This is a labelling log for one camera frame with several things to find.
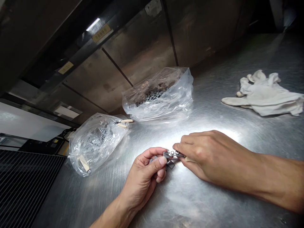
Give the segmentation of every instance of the left hand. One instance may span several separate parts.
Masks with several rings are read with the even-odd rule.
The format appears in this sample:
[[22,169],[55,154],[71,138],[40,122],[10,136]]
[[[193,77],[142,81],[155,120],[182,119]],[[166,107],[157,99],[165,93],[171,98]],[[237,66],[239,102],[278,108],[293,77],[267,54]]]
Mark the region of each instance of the left hand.
[[[167,159],[162,156],[164,151],[167,150],[162,147],[153,147],[137,156],[119,195],[120,203],[136,212],[142,209],[157,183],[166,177]],[[149,164],[150,159],[155,156],[158,158]]]

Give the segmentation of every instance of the clear plastic bag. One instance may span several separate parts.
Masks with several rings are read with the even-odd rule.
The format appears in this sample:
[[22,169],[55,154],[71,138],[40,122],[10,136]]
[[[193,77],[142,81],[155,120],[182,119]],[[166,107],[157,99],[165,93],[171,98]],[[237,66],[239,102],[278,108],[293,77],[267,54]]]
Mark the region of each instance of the clear plastic bag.
[[189,68],[165,67],[123,92],[123,109],[133,120],[139,122],[186,116],[193,101],[192,83],[193,77]]
[[96,113],[74,132],[68,157],[79,175],[88,176],[111,155],[128,131],[128,127],[116,124],[120,121],[122,119],[118,117]]

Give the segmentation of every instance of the white glove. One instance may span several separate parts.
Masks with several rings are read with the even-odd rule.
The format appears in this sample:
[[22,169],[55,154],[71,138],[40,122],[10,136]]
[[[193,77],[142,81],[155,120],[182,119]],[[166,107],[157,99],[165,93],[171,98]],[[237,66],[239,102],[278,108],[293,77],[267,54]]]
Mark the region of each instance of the white glove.
[[304,94],[289,92],[279,86],[280,81],[278,73],[272,73],[266,78],[262,70],[258,70],[253,75],[247,75],[247,78],[241,78],[241,89],[237,92],[241,98],[223,98],[222,102],[252,108],[261,116],[289,112],[298,116],[303,111]]

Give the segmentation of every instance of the black vent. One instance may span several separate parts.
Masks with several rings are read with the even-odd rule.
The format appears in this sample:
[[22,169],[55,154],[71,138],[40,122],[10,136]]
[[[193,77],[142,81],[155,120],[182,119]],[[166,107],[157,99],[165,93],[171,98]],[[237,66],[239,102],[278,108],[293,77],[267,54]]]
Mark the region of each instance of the black vent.
[[31,227],[66,157],[0,150],[0,227]]

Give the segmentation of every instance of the stainless steel table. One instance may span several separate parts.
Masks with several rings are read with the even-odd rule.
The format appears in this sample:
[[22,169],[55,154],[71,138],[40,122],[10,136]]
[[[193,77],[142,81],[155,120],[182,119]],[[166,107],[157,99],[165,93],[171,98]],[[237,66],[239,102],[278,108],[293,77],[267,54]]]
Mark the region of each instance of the stainless steel table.
[[[172,149],[181,136],[219,130],[248,149],[304,160],[304,113],[261,117],[230,107],[239,80],[262,69],[277,72],[283,87],[304,92],[304,46],[291,34],[244,38],[191,68],[193,109],[186,119],[133,123],[99,171],[80,177],[69,161],[63,166],[33,227],[89,227],[117,197],[136,158],[149,147]],[[198,179],[180,162],[157,185],[130,227],[297,227],[300,217],[287,210]]]

